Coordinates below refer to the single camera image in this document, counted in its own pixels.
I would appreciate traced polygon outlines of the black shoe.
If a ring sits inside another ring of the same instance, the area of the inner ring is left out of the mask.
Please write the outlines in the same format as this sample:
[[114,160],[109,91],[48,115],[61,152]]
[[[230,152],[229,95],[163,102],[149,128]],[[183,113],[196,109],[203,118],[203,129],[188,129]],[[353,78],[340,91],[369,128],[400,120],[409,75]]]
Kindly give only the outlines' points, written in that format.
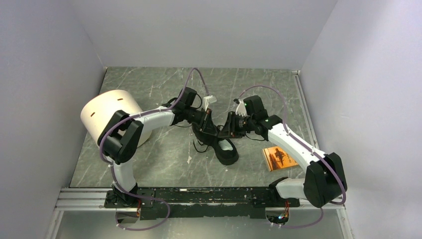
[[221,164],[229,166],[239,159],[237,149],[231,140],[196,131],[194,129],[194,122],[191,127],[197,140],[213,148],[215,156]]

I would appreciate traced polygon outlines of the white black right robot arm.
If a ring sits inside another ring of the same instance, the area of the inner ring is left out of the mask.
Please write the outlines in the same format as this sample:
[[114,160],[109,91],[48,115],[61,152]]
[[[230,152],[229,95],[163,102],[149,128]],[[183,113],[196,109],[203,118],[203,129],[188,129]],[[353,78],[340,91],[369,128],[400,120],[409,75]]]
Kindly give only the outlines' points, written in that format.
[[346,199],[347,183],[341,158],[327,154],[294,133],[277,115],[268,115],[259,96],[237,99],[236,111],[229,112],[219,138],[242,138],[254,132],[284,150],[304,170],[303,179],[282,178],[272,183],[269,201],[281,206],[289,198],[304,199],[316,208]]

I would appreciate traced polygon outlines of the black shoelace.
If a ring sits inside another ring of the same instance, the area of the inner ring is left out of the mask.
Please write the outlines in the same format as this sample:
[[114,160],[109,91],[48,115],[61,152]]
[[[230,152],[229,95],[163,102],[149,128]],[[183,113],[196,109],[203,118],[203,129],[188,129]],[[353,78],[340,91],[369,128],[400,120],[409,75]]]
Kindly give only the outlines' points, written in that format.
[[193,147],[197,153],[205,153],[210,146],[197,139],[193,139]]

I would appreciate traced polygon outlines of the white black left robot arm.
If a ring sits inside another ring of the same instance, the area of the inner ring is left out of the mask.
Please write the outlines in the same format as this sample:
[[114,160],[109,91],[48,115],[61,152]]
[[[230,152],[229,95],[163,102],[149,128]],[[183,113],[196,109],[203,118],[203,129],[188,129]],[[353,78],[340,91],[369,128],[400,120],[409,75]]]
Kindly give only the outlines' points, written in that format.
[[141,198],[137,193],[138,186],[130,161],[137,150],[139,140],[146,133],[187,121],[200,135],[205,136],[200,142],[218,145],[218,131],[212,122],[210,109],[211,104],[216,102],[216,97],[206,95],[200,99],[200,106],[194,107],[196,97],[197,91],[184,87],[176,98],[153,110],[134,115],[118,110],[111,116],[97,142],[101,160],[111,168],[112,191],[125,207],[135,205]]

